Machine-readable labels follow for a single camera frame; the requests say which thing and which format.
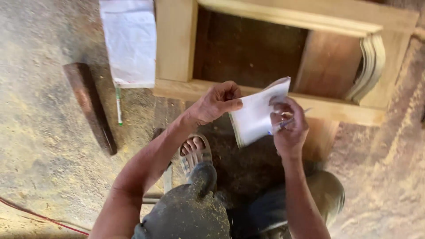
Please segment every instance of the dusty floor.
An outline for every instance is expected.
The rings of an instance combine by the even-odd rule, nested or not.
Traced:
[[[118,126],[97,0],[6,0],[0,24],[0,196],[90,229],[120,169],[153,128],[185,105],[150,90],[125,90],[125,121]],[[73,61],[92,69],[118,145],[113,157],[101,152],[62,74],[61,65]],[[340,125],[327,163],[346,188],[346,206],[331,228],[335,238],[425,238],[424,65],[425,48],[412,40],[382,127]],[[158,118],[160,105],[175,110]],[[179,167],[174,170],[179,175]],[[153,193],[161,193],[161,185]],[[84,238],[0,208],[2,238]]]

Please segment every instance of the sheet of paper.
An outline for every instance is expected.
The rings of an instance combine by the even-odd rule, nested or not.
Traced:
[[[270,114],[273,107],[269,106],[269,101],[274,96],[277,97],[277,102],[286,97],[290,83],[290,77],[282,78],[270,88],[242,97],[243,108],[229,113],[239,148],[257,141],[272,131]]]
[[[153,88],[156,24],[152,0],[100,0],[109,65],[115,85]]]

